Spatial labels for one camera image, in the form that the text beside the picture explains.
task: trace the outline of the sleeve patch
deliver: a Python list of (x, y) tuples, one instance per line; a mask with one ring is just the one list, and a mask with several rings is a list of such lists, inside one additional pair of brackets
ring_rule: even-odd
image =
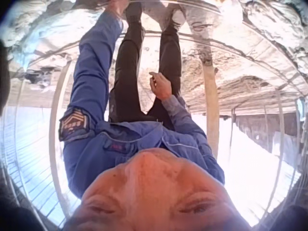
[(66, 140), (72, 133), (83, 130), (89, 130), (88, 117), (79, 109), (74, 109), (71, 114), (61, 119), (60, 140)]

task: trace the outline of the arm patch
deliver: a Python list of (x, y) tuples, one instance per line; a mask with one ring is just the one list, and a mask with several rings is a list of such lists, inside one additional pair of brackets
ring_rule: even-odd
[(89, 118), (80, 109), (74, 109), (69, 115), (60, 120), (59, 140), (66, 141), (74, 136), (89, 131)]

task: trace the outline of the finger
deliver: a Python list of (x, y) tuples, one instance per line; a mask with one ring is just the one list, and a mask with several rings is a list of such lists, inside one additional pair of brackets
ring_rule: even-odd
[(156, 92), (156, 87), (155, 87), (154, 80), (153, 80), (152, 78), (150, 78), (150, 86), (151, 86), (152, 92), (155, 94), (155, 92)]
[(156, 82), (161, 81), (162, 78), (160, 77), (159, 73), (156, 72), (150, 72), (150, 75), (152, 75)]
[(158, 73), (159, 74), (159, 77), (161, 78), (161, 79), (163, 79), (163, 80), (167, 80), (167, 78), (162, 74), (162, 73)]

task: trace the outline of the shoe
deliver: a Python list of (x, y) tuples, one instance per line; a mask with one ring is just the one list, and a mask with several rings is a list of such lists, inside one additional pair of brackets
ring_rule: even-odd
[(184, 13), (180, 9), (175, 9), (172, 13), (172, 17), (169, 26), (172, 26), (177, 31), (184, 25), (186, 19)]
[(141, 2), (131, 3), (125, 10), (128, 24), (141, 23), (142, 5)]

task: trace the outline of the blue sleeve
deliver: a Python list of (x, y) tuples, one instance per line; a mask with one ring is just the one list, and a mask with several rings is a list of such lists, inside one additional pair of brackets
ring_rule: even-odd
[(109, 69), (115, 42), (122, 29), (123, 23), (115, 15), (104, 12), (79, 44), (80, 56), (74, 72), (71, 100), (59, 129), (60, 141), (64, 141), (63, 156), (69, 188), (79, 198), (100, 174), (102, 166), (93, 163), (104, 163), (102, 141), (96, 135), (95, 127), (104, 120)]
[(123, 23), (109, 12), (104, 12), (96, 25), (80, 41), (80, 56), (75, 72), (70, 108), (87, 111), (94, 123), (104, 120), (108, 102), (109, 68), (116, 40)]
[(225, 183), (225, 175), (222, 168), (213, 157), (207, 137), (204, 131), (192, 120), (191, 114), (187, 112), (179, 100), (172, 95), (169, 99), (162, 101), (167, 110), (175, 131), (181, 134), (189, 134), (198, 144), (198, 148), (208, 167), (208, 172), (222, 184)]

